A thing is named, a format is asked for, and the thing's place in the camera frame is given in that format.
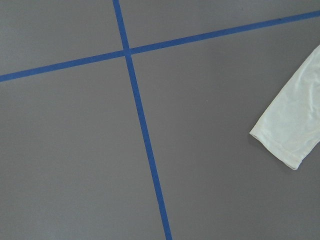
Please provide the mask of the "cream long-sleeve printed shirt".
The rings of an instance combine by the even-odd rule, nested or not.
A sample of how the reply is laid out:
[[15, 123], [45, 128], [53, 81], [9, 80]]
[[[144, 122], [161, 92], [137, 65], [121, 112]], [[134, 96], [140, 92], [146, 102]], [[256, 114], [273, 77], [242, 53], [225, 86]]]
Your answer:
[[320, 141], [320, 49], [292, 75], [249, 134], [292, 170]]

